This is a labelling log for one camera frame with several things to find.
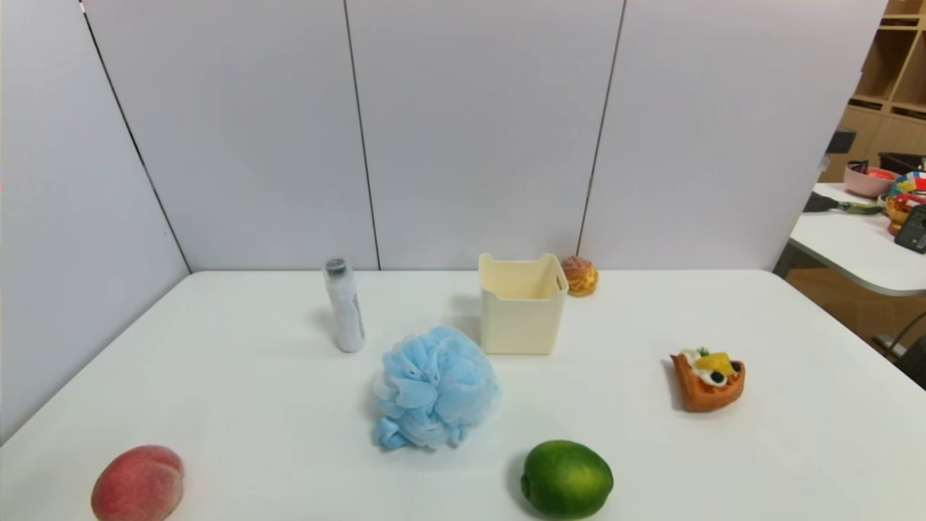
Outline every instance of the mesh shower puff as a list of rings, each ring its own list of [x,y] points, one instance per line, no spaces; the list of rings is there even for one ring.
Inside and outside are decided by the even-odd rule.
[[[382,364],[373,393],[385,414],[376,424],[385,449],[457,445],[497,402],[489,359],[452,327],[406,337],[382,355]]]

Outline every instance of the bottle cap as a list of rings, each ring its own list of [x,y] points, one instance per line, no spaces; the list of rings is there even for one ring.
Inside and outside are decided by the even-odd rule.
[[[348,272],[350,272],[350,264],[342,257],[335,257],[325,262],[325,278],[328,280],[344,278]]]

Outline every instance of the cream plastic basket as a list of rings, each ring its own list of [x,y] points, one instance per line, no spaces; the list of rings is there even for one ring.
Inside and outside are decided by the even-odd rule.
[[[482,350],[488,354],[549,354],[569,282],[559,260],[495,260],[479,256]]]

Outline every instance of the pink bowl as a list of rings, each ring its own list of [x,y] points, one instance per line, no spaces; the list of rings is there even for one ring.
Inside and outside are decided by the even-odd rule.
[[[898,173],[880,168],[869,168],[869,172],[889,173],[892,179],[878,179],[877,177],[871,177],[870,175],[865,175],[864,173],[846,168],[843,176],[845,189],[857,196],[871,197],[874,199],[887,192],[887,189],[891,187],[894,179],[900,177]]]

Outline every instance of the lime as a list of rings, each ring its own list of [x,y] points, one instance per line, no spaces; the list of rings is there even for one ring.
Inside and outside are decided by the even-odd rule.
[[[546,441],[524,462],[521,492],[541,513],[557,519],[581,519],[598,512],[614,488],[605,460],[572,441]]]

